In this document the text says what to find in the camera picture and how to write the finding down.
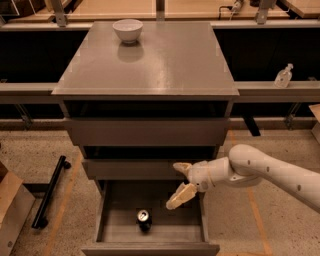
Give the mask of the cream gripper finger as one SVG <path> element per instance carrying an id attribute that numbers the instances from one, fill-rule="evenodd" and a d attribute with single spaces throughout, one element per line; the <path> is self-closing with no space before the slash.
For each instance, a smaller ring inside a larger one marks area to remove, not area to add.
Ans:
<path id="1" fill-rule="evenodd" d="M 176 162 L 173 164 L 173 168 L 182 173 L 184 176 L 187 176 L 189 174 L 190 168 L 192 165 L 190 163 L 183 163 L 183 162 Z"/>
<path id="2" fill-rule="evenodd" d="M 191 183 L 181 183 L 176 192 L 166 202 L 168 210 L 174 210 L 196 196 L 197 187 Z"/>

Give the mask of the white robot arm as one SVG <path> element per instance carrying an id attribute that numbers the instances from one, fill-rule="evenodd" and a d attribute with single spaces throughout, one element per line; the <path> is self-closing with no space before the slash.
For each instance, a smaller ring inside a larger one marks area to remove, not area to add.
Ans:
<path id="1" fill-rule="evenodd" d="M 320 174 L 273 158 L 255 147 L 238 144 L 227 157 L 194 164 L 176 162 L 173 168 L 182 173 L 188 184 L 181 183 L 166 203 L 173 210 L 190 201 L 197 192 L 205 193 L 218 183 L 248 186 L 264 178 L 320 211 Z"/>

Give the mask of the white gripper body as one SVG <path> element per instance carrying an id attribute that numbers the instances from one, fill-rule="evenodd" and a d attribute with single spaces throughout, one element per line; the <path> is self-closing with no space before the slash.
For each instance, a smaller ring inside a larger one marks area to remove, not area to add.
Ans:
<path id="1" fill-rule="evenodd" d="M 207 161 L 192 164 L 188 169 L 188 181 L 195 185 L 198 192 L 204 193 L 213 187 L 210 166 Z"/>

